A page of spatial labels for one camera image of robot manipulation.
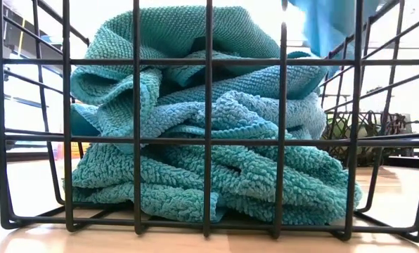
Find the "blue microfiber towel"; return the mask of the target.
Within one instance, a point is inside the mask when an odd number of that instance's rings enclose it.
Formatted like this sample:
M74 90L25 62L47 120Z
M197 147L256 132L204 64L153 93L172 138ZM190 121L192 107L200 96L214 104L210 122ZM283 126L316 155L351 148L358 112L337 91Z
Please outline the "blue microfiber towel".
M99 107L119 96L140 91L140 116L147 103L159 104L158 58L203 60L205 53L205 14L202 6L143 8L140 11L139 54L143 64L135 68L133 17L125 12L105 21L95 34L85 57L88 60L122 59L123 65L80 65L72 73L70 89L75 105Z
M323 225L342 219L348 173L325 151L285 149L282 222ZM204 205L205 149L201 145L150 146L140 157L141 209L153 216L218 222L229 210L264 222L275 216L275 146L215 145L210 205ZM93 144L72 172L76 202L115 204L134 198L134 158L109 143Z
M326 66L289 65L286 67L286 96L301 100L317 91L328 72ZM205 100L205 66L169 65L157 71L159 104ZM239 91L263 98L279 98L281 70L278 65L220 65L212 68L212 100L226 92Z
M71 109L71 132L76 136L132 136L132 103L131 94L126 93L99 107L74 105ZM277 136L278 106L277 99L239 91L226 92L212 102L212 137ZM325 129L325 114L315 93L302 100L288 100L285 116L285 130L296 138L318 139ZM203 135L205 103L192 101L155 105L148 102L140 119L143 138L156 138L167 131Z
M305 15L303 35L311 53L300 51L288 58L324 58L355 33L356 0L288 0Z

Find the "green microfiber towel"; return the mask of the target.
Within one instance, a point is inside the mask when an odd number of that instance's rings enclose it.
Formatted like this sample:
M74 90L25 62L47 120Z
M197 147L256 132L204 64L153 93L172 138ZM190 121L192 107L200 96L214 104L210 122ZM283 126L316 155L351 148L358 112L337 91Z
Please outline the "green microfiber towel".
M328 131L328 133L329 133L330 139L350 138L351 125L349 124L347 119L337 118L335 120L334 126L332 127L332 129ZM364 124L359 125L358 137L363 138L367 136L368 136L368 132L366 131L365 125Z

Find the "clear plastic bin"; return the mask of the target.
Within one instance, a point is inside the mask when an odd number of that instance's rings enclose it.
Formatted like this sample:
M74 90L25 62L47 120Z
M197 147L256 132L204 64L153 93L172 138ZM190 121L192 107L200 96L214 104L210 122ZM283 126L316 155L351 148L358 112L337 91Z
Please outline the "clear plastic bin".
M71 158L80 159L85 154L90 143L71 142ZM64 143L58 142L52 145L53 156L55 160L62 160L64 158Z

